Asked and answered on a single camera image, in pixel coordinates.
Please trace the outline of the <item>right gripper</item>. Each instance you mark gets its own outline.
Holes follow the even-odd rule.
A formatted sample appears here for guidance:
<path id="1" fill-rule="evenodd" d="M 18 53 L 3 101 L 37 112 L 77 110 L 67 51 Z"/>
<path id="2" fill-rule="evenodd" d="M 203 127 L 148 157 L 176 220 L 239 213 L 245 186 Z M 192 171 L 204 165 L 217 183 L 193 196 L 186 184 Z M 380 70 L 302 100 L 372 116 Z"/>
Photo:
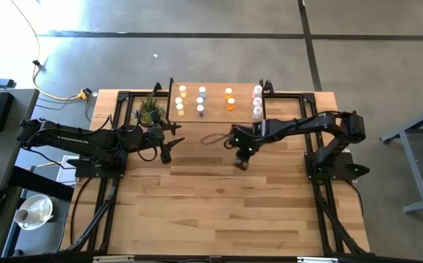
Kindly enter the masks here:
<path id="1" fill-rule="evenodd" d="M 249 158 L 264 144 L 264 138 L 255 135 L 253 131 L 251 127 L 231 125 L 229 146 L 237 149 L 233 164 L 239 169 L 247 170 Z"/>

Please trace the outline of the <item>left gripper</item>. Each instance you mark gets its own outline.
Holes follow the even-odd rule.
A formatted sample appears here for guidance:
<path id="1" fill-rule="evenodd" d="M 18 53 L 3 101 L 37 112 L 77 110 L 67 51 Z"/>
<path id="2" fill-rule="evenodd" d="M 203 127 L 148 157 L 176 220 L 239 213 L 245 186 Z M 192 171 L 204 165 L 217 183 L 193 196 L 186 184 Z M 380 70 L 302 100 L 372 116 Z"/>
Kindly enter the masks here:
<path id="1" fill-rule="evenodd" d="M 123 127 L 123 149 L 127 153 L 136 153 L 142 161 L 152 162 L 160 156 L 162 164 L 169 164 L 172 161 L 170 151 L 185 138 L 165 143 L 164 132 L 169 131 L 175 136 L 181 125 L 163 122 L 158 113 L 151 113 L 150 117 L 150 123 L 145 123 L 142 114 L 137 113 L 136 124 Z"/>

